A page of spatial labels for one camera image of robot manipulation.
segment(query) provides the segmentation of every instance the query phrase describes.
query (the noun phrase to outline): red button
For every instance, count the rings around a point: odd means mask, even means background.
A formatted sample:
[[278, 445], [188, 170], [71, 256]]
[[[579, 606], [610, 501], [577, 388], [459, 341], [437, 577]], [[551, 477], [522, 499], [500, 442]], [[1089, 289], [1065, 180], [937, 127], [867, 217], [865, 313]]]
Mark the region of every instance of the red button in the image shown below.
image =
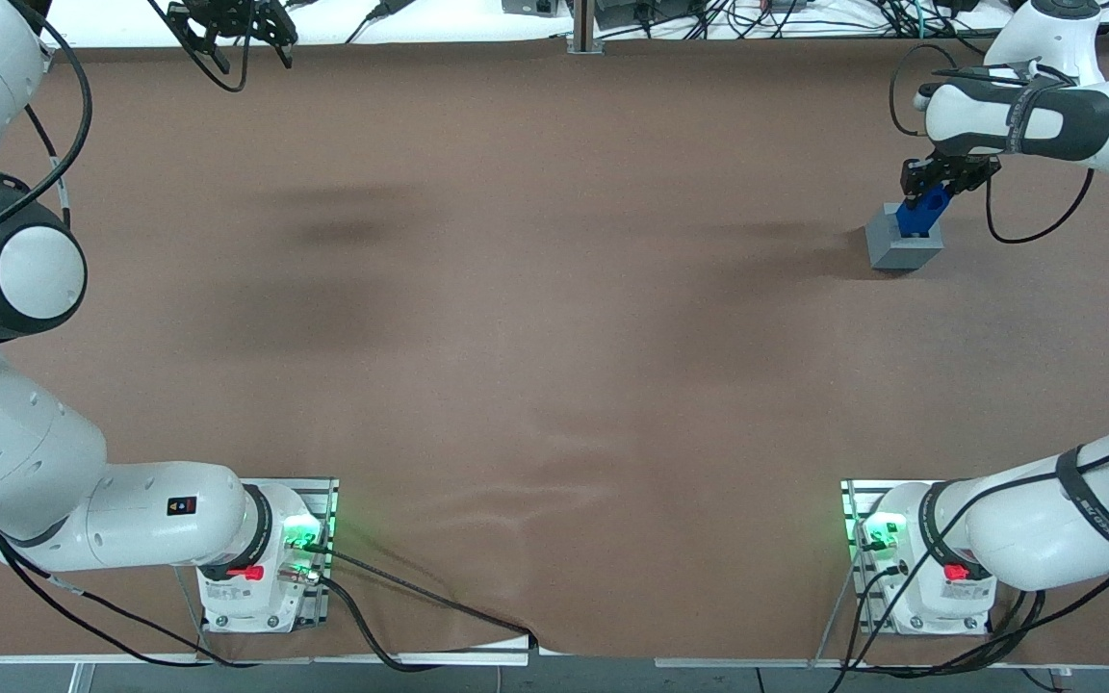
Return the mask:
[[227, 574], [241, 574], [243, 578], [255, 582], [255, 580], [264, 579], [264, 567], [263, 565], [247, 565], [244, 569], [230, 569], [225, 571]]
[[944, 565], [944, 578], [949, 579], [950, 582], [967, 579], [969, 578], [969, 569], [964, 565], [956, 565], [956, 563], [949, 563], [948, 565]]

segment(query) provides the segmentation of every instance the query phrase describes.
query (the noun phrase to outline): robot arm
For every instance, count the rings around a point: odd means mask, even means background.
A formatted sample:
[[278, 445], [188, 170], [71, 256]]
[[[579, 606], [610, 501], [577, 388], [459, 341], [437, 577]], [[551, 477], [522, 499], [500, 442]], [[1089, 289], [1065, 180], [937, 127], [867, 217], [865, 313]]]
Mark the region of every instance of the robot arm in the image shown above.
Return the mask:
[[[0, 0], [0, 137], [49, 59], [13, 3]], [[74, 234], [39, 202], [20, 206], [27, 193], [0, 172], [0, 212], [18, 207], [0, 223], [0, 343], [64, 324], [84, 298]], [[0, 355], [0, 536], [40, 569], [197, 565], [212, 622], [283, 632], [308, 579], [299, 548], [321, 529], [289, 488], [224, 466], [106, 463], [101, 431]]]
[[[1109, 82], [1092, 51], [1098, 21], [1092, 0], [1030, 0], [985, 67], [925, 84], [916, 106], [936, 152], [906, 162], [907, 207], [936, 203], [942, 212], [947, 197], [999, 170], [998, 154], [1109, 172]], [[1021, 479], [1029, 483], [1007, 486]], [[1039, 591], [1109, 573], [1109, 435], [990, 477], [897, 486], [858, 528], [858, 541], [879, 570], [934, 558], [902, 595], [905, 575], [881, 581], [898, 632], [976, 634], [997, 581]]]
[[1099, 19], [1092, 0], [1030, 0], [999, 32], [985, 67], [925, 84], [916, 105], [927, 113], [937, 153], [1031, 154], [1109, 172], [1109, 82], [1095, 52]]

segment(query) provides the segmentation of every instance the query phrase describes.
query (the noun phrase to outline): table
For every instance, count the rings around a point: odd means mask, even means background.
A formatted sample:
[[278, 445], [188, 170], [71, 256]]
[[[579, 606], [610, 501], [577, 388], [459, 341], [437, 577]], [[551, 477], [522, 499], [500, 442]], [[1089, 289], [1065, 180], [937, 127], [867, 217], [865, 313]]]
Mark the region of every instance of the table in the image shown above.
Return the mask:
[[[923, 271], [868, 268], [859, 227], [928, 149], [888, 123], [907, 49], [306, 48], [236, 96], [176, 52], [89, 53], [96, 121], [69, 180], [88, 299], [6, 353], [115, 462], [342, 479], [343, 550], [545, 648], [805, 662], [849, 560], [842, 478], [973, 477], [1109, 431], [1108, 176], [1044, 242], [990, 242], [974, 194]], [[59, 143], [75, 95], [55, 65], [35, 106]], [[45, 171], [26, 124], [0, 165]], [[1003, 230], [1055, 218], [1079, 180], [1005, 162]], [[506, 636], [339, 577], [391, 650]], [[191, 631], [165, 567], [67, 578]], [[213, 642], [365, 650], [344, 614]], [[0, 565], [0, 656], [101, 653]], [[1109, 665], [1109, 593], [1013, 661]]]
[[[166, 6], [167, 0], [157, 0]], [[916, 6], [902, 0], [907, 11]], [[924, 17], [936, 21], [930, 0], [919, 0]], [[299, 43], [317, 45], [343, 43], [353, 33], [376, 0], [317, 0], [317, 3], [294, 9], [291, 18], [298, 30]], [[755, 18], [761, 0], [740, 0], [739, 13]], [[102, 3], [100, 0], [54, 0], [50, 21], [75, 48], [167, 48], [177, 45], [167, 28], [144, 0], [131, 3]], [[991, 31], [1003, 28], [1011, 17], [1004, 0], [980, 0], [977, 8], [959, 14], [955, 26], [959, 31]], [[1109, 22], [1109, 8], [1103, 9]], [[844, 22], [832, 26], [822, 22]], [[694, 19], [679, 19], [654, 27], [654, 39], [681, 39], [694, 26]], [[865, 0], [813, 0], [804, 10], [792, 14], [784, 35], [881, 35], [886, 27], [875, 4]], [[559, 4], [558, 18], [531, 18], [506, 14], [498, 0], [415, 0], [404, 11], [375, 22], [356, 43], [444, 42], [445, 40], [541, 40], [572, 30], [572, 18]], [[750, 35], [773, 34], [775, 27], [759, 26]], [[643, 39], [643, 33], [602, 32], [611, 39]], [[710, 27], [709, 39], [735, 39], [735, 31], [725, 18]]]

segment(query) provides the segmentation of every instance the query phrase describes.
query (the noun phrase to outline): gray block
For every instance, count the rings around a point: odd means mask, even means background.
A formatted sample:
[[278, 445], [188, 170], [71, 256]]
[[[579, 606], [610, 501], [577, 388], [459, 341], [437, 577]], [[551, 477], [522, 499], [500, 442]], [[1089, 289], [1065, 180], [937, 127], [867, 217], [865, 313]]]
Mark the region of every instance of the gray block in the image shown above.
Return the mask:
[[866, 251], [876, 271], [916, 271], [944, 249], [938, 223], [927, 237], [902, 237], [897, 230], [899, 203], [885, 202], [866, 224]]

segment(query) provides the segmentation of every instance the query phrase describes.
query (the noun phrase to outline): blue block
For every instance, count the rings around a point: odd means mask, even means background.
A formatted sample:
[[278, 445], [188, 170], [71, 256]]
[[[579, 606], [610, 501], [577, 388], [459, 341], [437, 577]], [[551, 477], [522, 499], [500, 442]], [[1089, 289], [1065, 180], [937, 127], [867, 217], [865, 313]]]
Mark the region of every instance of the blue block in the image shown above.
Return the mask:
[[901, 236], [927, 237], [933, 225], [936, 225], [938, 216], [947, 210], [949, 201], [944, 184], [938, 184], [924, 194], [913, 208], [901, 205], [897, 210], [897, 228]]

